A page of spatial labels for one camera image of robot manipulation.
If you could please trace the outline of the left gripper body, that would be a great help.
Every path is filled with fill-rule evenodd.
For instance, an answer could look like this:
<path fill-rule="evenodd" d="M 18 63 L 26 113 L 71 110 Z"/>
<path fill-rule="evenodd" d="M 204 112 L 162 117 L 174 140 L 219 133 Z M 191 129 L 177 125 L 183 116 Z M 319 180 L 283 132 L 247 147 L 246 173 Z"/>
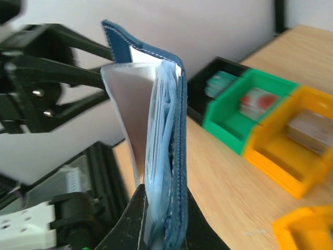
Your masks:
<path fill-rule="evenodd" d="M 1 42 L 1 133 L 51 131 L 62 94 L 54 74 L 60 65 L 74 66 L 68 40 L 60 24 L 30 24 Z"/>

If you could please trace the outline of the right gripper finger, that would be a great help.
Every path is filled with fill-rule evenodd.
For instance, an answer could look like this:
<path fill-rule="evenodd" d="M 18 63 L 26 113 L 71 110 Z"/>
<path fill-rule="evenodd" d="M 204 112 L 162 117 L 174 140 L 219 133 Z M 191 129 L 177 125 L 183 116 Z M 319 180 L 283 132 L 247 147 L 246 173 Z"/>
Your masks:
<path fill-rule="evenodd" d="M 229 249 L 227 244 L 210 227 L 190 191 L 187 191 L 190 221 L 180 249 Z M 95 247 L 96 249 L 163 249 L 165 228 L 159 224 L 148 245 L 147 233 L 152 229 L 148 217 L 145 186 L 140 184 L 114 228 Z"/>

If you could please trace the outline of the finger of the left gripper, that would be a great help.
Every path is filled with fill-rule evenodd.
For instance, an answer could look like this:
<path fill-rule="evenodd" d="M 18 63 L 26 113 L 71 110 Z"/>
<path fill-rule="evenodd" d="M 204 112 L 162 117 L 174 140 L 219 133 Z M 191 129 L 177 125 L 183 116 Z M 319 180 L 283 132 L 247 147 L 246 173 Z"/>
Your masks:
<path fill-rule="evenodd" d="M 65 41 L 70 47 L 77 48 L 101 58 L 113 61 L 111 52 L 108 47 L 96 43 L 67 27 L 62 28 L 62 33 L 65 37 Z"/>
<path fill-rule="evenodd" d="M 69 84 L 71 87 L 86 85 L 105 90 L 101 74 L 97 71 L 98 69 L 101 69 L 100 67 L 84 69 L 81 67 L 60 63 L 59 69 L 63 83 Z"/>

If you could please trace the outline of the blue leather card holder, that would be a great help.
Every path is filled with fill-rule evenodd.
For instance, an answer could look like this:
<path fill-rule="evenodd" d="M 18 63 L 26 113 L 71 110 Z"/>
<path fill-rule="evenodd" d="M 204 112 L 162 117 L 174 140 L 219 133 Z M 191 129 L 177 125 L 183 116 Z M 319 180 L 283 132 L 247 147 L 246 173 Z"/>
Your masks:
<path fill-rule="evenodd" d="M 165 50 L 144 43 L 121 26 L 103 21 L 111 53 L 116 62 L 126 62 L 125 48 L 161 60 L 150 99 L 145 189 L 153 215 L 149 239 L 159 224 L 165 228 L 164 249 L 180 249 L 188 226 L 186 172 L 187 79 L 182 60 Z"/>

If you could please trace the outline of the yellow triple storage bin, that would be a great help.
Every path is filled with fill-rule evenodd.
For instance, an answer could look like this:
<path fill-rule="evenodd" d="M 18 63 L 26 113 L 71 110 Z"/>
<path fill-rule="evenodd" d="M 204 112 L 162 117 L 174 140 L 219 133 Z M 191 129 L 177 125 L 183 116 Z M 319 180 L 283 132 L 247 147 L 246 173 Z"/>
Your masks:
<path fill-rule="evenodd" d="M 272 228 L 280 249 L 332 249 L 332 205 L 298 208 Z"/>

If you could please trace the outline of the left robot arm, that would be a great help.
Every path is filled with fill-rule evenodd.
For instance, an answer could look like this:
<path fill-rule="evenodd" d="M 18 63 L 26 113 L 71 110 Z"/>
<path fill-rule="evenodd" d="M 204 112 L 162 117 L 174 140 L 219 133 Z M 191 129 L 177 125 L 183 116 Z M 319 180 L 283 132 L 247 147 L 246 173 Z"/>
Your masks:
<path fill-rule="evenodd" d="M 22 208 L 1 211 L 1 249 L 94 249 L 129 198 L 113 153 L 122 133 L 99 68 L 74 60 L 108 49 L 60 24 L 1 42 L 1 159 L 22 172 Z"/>

